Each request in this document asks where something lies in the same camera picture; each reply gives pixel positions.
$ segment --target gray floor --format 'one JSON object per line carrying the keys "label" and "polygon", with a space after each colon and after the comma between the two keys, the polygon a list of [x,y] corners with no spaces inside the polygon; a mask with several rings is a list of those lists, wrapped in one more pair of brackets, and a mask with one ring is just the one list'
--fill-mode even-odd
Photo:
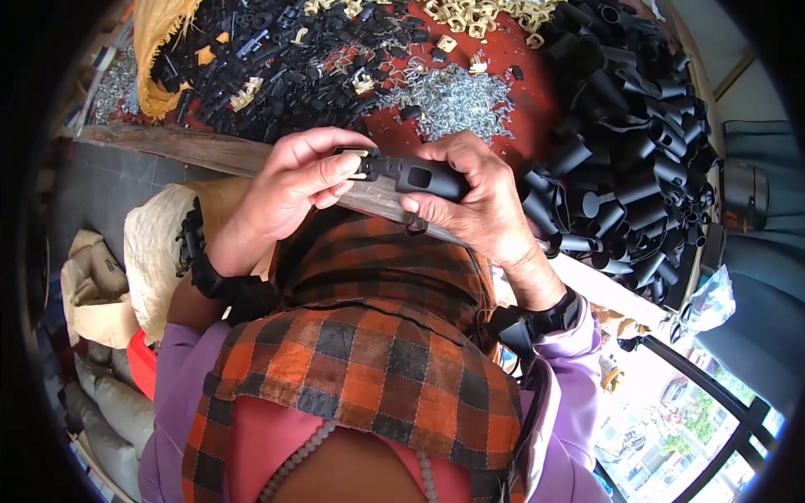
{"label": "gray floor", "polygon": [[101,234],[123,264],[126,214],[158,194],[168,183],[203,181],[226,175],[157,155],[74,143],[72,160],[56,172],[49,237],[51,269],[67,260],[79,229]]}

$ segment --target person's left hand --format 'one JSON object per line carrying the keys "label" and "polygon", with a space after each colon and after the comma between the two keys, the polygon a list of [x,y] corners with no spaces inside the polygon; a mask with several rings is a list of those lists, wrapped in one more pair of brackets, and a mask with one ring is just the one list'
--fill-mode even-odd
{"label": "person's left hand", "polygon": [[355,154],[332,155],[339,146],[376,146],[366,136],[324,127],[285,136],[274,149],[207,249],[222,276],[248,274],[269,246],[290,236],[312,205],[334,205],[352,186]]}

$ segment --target red plastic crate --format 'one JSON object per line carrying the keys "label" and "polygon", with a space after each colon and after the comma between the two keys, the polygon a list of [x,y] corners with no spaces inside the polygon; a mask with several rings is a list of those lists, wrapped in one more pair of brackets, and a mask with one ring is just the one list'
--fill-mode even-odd
{"label": "red plastic crate", "polygon": [[131,377],[139,389],[153,402],[156,383],[156,354],[146,346],[146,333],[140,328],[126,348]]}

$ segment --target hand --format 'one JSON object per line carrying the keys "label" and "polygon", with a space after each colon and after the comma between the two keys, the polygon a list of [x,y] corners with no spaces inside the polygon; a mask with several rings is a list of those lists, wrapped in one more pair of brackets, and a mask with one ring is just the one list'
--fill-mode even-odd
{"label": "hand", "polygon": [[248,274],[275,241],[297,230],[312,205],[333,206],[352,186],[361,158],[332,155],[339,146],[375,144],[366,136],[324,127],[285,136],[207,249],[222,276]]}
{"label": "hand", "polygon": [[480,138],[469,131],[422,145],[423,159],[447,161],[464,173],[470,191],[460,204],[415,192],[402,208],[440,225],[506,272],[521,307],[544,311],[566,293],[539,247],[520,206],[514,173]]}

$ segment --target plaid vest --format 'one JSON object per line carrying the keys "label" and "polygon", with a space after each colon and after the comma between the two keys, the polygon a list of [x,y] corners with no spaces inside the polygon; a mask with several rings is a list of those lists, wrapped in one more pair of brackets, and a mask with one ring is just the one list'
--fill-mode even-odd
{"label": "plaid vest", "polygon": [[343,208],[278,243],[274,314],[227,336],[182,463],[186,501],[219,501],[233,401],[271,400],[470,470],[473,501],[522,501],[517,383],[480,348],[496,307],[472,251]]}

